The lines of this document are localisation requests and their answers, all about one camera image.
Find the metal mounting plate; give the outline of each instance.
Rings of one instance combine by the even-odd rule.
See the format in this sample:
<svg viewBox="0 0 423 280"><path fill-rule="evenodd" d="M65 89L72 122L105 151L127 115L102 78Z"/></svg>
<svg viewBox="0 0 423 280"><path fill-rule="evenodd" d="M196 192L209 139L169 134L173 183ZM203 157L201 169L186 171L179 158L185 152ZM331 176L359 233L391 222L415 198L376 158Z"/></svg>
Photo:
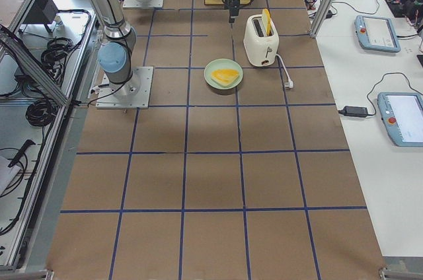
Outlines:
<svg viewBox="0 0 423 280"><path fill-rule="evenodd" d="M98 97L107 96L97 100L96 107L99 109L126 109L126 108L148 108L150 99L151 82L153 80L153 67L136 67L134 69L134 75L141 80L141 88L137 94L128 96L125 98L125 102L122 98L110 95L109 88L100 89ZM108 83L108 78L104 75L102 84Z"/></svg>
<svg viewBox="0 0 423 280"><path fill-rule="evenodd" d="M163 8L164 0L150 0L142 3L137 0L125 0L123 7L126 9L150 9L150 8Z"/></svg>

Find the tiled surface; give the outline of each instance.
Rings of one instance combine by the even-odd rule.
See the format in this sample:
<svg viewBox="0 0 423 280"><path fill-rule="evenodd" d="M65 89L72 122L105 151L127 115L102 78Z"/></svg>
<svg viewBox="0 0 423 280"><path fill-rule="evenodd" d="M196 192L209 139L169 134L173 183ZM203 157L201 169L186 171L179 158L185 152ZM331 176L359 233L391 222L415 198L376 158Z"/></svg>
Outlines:
<svg viewBox="0 0 423 280"><path fill-rule="evenodd" d="M246 57L245 22L262 7L293 90L277 62L253 68ZM378 279L383 261L302 0L256 0L232 26L203 0L164 8L126 11L134 63L155 66L150 108L89 110L49 258L58 279ZM244 67L229 92L203 78L221 57Z"/></svg>

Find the white table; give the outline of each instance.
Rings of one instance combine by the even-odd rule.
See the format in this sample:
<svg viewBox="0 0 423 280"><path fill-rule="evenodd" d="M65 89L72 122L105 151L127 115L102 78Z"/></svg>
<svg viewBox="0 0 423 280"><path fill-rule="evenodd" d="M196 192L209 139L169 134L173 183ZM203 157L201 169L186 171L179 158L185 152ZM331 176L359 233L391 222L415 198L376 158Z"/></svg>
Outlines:
<svg viewBox="0 0 423 280"><path fill-rule="evenodd" d="M357 10L374 12L375 0L337 0ZM415 30L401 18L393 18L383 0L376 16L393 19L397 35ZM423 68L416 55L420 38L400 40L396 54L363 50L356 38L354 19L359 13L334 4L338 14L326 20L317 43L338 109L366 106L366 94L386 72L403 72L412 86L423 91ZM379 92L412 92L400 75L388 76L370 98L376 105ZM380 113L364 120L341 117L376 237L384 256L423 257L423 148L396 147L388 138Z"/></svg>

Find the blue and white device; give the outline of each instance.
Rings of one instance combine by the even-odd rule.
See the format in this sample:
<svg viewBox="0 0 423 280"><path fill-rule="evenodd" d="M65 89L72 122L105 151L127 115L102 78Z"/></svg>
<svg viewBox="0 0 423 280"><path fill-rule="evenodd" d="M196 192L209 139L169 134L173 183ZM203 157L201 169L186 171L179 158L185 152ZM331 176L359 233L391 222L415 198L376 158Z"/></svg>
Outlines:
<svg viewBox="0 0 423 280"><path fill-rule="evenodd" d="M400 147L423 147L423 100L418 93L377 95L389 137Z"/></svg>
<svg viewBox="0 0 423 280"><path fill-rule="evenodd" d="M354 22L363 49L400 52L401 47L391 19L358 15Z"/></svg>

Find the blue cap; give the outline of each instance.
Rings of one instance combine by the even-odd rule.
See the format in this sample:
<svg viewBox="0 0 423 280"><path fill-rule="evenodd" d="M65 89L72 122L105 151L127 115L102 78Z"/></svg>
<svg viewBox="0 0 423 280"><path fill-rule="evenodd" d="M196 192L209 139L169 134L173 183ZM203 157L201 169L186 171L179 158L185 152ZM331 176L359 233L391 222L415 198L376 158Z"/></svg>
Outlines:
<svg viewBox="0 0 423 280"><path fill-rule="evenodd" d="M111 42L100 48L97 59L104 71L116 73L125 66L126 51L120 44Z"/></svg>

